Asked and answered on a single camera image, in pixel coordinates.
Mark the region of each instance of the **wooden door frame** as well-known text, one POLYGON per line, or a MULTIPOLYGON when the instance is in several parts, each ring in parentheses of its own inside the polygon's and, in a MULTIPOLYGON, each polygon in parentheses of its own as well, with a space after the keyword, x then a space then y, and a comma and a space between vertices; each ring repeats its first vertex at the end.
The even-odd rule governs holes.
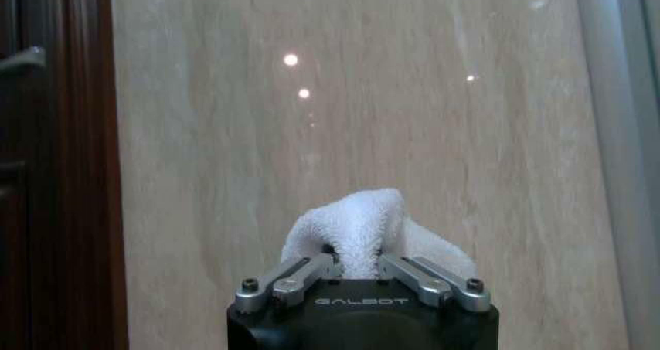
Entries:
POLYGON ((111 0, 47 0, 62 348, 127 349, 111 0))

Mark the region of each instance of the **door handle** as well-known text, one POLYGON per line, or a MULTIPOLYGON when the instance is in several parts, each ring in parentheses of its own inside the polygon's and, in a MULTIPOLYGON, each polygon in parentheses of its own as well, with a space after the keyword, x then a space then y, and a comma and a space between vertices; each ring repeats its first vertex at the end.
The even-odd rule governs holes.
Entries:
POLYGON ((30 67, 46 68, 46 50, 40 46, 31 46, 0 60, 0 76, 12 75, 30 67))

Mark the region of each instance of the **beige marble panel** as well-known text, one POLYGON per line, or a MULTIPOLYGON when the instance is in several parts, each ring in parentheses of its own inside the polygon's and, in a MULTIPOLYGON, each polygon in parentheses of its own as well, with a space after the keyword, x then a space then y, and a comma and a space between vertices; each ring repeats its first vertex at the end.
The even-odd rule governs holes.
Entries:
POLYGON ((627 348, 576 0, 114 5, 132 348, 223 348, 297 216, 384 186, 477 261, 500 348, 627 348))

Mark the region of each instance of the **white cloth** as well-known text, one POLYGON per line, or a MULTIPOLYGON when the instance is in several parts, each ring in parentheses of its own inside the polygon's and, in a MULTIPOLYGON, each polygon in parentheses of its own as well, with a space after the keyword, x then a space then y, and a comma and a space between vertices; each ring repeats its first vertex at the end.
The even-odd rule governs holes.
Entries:
POLYGON ((282 261, 318 254, 323 244, 340 255, 346 279, 377 276, 381 252, 426 257, 464 279, 477 277, 465 252, 409 218, 396 189, 365 190, 307 211, 289 233, 282 261))

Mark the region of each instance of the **dark wooden door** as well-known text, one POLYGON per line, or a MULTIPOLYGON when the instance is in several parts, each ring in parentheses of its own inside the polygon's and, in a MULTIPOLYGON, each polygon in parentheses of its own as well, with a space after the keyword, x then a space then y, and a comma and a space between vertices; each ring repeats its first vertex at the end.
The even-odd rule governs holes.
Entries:
POLYGON ((0 0, 0 350, 127 348, 119 181, 110 0, 0 0))
POLYGON ((46 2, 0 7, 0 349, 46 348, 59 329, 52 79, 46 64, 11 65, 46 46, 46 2))

